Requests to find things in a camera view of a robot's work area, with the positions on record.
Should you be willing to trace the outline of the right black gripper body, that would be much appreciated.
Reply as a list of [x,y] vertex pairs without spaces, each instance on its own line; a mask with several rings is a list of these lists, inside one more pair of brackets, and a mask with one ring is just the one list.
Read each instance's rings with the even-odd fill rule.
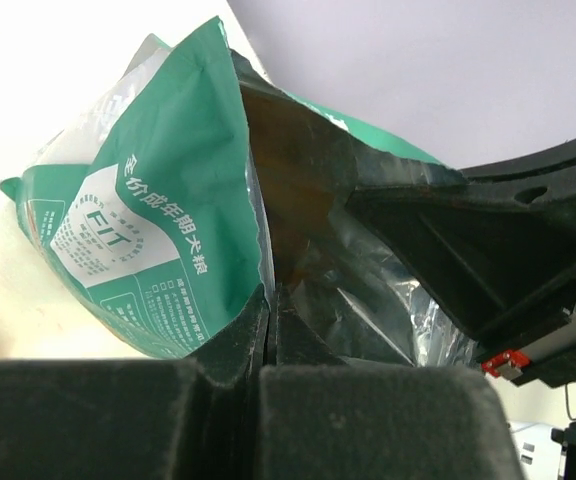
[[515,384],[576,380],[576,139],[476,168],[460,199],[460,324]]

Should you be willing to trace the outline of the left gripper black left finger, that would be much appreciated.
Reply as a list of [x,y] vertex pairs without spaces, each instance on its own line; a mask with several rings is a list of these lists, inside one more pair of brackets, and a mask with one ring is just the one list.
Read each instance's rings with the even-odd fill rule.
[[0,479],[248,479],[269,309],[177,360],[0,361]]

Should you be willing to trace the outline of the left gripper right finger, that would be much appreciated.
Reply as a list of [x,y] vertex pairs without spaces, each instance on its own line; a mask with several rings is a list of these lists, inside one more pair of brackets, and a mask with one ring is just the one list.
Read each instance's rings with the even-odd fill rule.
[[500,400],[464,367],[335,356],[289,295],[271,304],[259,377],[259,479],[519,479]]

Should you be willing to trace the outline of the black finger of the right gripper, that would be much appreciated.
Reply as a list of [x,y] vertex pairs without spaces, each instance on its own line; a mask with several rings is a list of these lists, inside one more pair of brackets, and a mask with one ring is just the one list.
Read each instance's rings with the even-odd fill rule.
[[511,337],[571,308],[569,241],[536,215],[485,210],[454,187],[357,190],[346,209],[474,340]]

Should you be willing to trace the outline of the green pet food bag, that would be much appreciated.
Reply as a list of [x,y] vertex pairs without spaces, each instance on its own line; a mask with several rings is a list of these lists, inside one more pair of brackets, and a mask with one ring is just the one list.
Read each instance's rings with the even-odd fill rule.
[[361,182],[458,186],[409,142],[260,76],[219,18],[147,37],[119,81],[0,183],[23,234],[118,338],[181,358],[278,283],[343,357],[466,365],[475,344],[350,214]]

